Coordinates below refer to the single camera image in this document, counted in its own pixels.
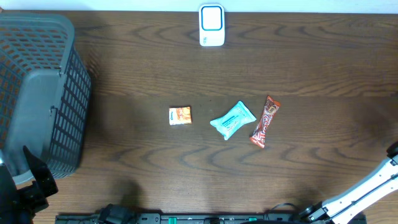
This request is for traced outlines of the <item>orange small box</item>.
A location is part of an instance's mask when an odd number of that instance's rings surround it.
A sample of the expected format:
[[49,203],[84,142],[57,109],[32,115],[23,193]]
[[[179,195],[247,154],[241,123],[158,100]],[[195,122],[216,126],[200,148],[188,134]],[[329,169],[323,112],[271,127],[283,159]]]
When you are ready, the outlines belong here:
[[169,108],[169,125],[192,124],[191,107]]

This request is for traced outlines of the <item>teal white wipes packet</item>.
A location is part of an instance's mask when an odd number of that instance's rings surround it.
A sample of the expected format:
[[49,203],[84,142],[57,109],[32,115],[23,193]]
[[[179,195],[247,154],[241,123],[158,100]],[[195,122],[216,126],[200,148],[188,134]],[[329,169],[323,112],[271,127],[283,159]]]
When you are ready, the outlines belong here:
[[238,101],[224,116],[210,121],[210,124],[227,141],[239,128],[254,122],[256,117],[242,101]]

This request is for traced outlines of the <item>red patterned packet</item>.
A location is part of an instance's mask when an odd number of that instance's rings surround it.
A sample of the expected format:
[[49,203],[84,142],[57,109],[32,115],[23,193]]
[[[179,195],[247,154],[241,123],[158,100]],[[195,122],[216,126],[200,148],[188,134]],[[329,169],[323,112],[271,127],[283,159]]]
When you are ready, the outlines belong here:
[[267,129],[279,108],[280,103],[274,100],[271,96],[268,96],[262,111],[261,118],[252,136],[249,138],[252,143],[261,148],[265,148]]

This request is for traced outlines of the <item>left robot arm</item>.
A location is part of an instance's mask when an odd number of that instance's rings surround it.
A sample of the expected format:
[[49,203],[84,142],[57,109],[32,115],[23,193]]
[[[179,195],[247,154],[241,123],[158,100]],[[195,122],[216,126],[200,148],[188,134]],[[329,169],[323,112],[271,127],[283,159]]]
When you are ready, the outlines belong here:
[[[58,192],[56,181],[46,163],[23,147],[34,180],[18,189],[5,163],[1,163],[1,223],[33,224],[36,213],[49,207],[47,198]],[[137,215],[128,209],[109,204],[94,215],[59,215],[56,223],[134,224]]]

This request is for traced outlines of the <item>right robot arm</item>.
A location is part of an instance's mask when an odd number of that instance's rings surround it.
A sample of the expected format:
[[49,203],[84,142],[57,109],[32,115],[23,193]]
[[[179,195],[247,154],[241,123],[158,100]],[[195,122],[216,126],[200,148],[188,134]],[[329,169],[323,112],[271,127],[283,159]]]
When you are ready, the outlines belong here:
[[307,223],[347,224],[365,208],[397,190],[397,143],[369,175],[347,191],[306,208],[299,214]]

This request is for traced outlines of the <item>white barcode scanner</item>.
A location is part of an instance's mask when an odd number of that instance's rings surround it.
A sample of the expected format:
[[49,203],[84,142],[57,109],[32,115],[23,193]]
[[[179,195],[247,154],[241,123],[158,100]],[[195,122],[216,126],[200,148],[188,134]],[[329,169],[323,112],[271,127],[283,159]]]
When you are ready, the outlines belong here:
[[199,8],[199,40],[202,47],[219,47],[225,41],[224,7],[204,4]]

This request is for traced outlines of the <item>grey plastic mesh basket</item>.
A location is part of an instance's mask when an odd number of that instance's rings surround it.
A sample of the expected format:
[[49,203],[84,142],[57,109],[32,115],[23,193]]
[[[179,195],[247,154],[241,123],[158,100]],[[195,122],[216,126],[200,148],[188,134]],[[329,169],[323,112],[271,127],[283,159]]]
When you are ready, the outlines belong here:
[[15,183],[33,175],[24,148],[61,179],[81,158],[91,78],[75,29],[56,14],[1,14],[1,159]]

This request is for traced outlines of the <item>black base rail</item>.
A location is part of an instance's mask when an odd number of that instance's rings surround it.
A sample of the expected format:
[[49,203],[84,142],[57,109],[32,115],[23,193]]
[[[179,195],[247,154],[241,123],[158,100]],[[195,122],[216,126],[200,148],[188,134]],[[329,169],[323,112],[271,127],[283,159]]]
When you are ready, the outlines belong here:
[[246,215],[176,215],[158,213],[134,214],[128,221],[119,217],[108,217],[105,221],[99,221],[99,214],[92,215],[57,215],[55,224],[95,224],[95,223],[136,223],[136,224],[238,224],[247,222],[267,223],[292,223],[292,215],[287,213],[270,214],[246,214]]

